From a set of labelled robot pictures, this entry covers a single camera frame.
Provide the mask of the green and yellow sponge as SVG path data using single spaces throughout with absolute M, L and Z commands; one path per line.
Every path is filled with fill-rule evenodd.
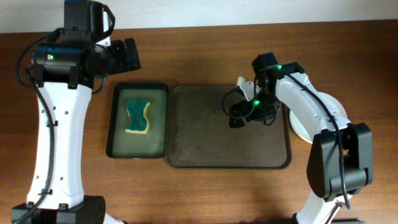
M 149 120 L 147 110 L 150 102 L 143 99 L 130 99 L 127 103 L 127 115 L 129 123 L 125 132 L 131 134 L 147 134 L 149 130 Z

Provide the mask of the light grey plate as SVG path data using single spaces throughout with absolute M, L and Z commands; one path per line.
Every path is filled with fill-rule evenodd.
M 349 122 L 349 119 L 343 105 L 327 93 L 318 92 L 318 96 L 332 115 L 343 119 L 343 121 L 337 121 L 339 128 L 345 128 L 345 121 Z M 326 122 L 327 114 L 321 106 L 315 112 L 310 112 L 309 115 L 304 114 L 304 112 L 298 112 L 298 115 L 296 115 L 294 111 L 290 110 L 289 119 L 295 133 L 308 143 L 312 143 L 314 135 L 320 133 L 322 129 L 328 130 L 331 128 L 333 131 L 335 130 L 331 123 Z

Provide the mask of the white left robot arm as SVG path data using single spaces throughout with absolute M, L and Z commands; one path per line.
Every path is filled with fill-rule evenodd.
M 110 40 L 116 23 L 97 1 L 66 1 L 64 25 L 30 44 L 28 86 L 39 104 L 34 178 L 13 223 L 115 223 L 81 179 L 85 116 L 95 80 L 141 67 L 134 39 Z

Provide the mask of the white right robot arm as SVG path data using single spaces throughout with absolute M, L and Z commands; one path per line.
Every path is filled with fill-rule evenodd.
M 373 136 L 365 123 L 354 124 L 316 91 L 296 61 L 279 63 L 272 52 L 251 64 L 255 77 L 238 78 L 235 91 L 245 99 L 223 112 L 230 128 L 245 122 L 272 125 L 282 105 L 295 114 L 312 141 L 307 164 L 311 187 L 305 205 L 289 223 L 333 223 L 350 198 L 373 182 Z

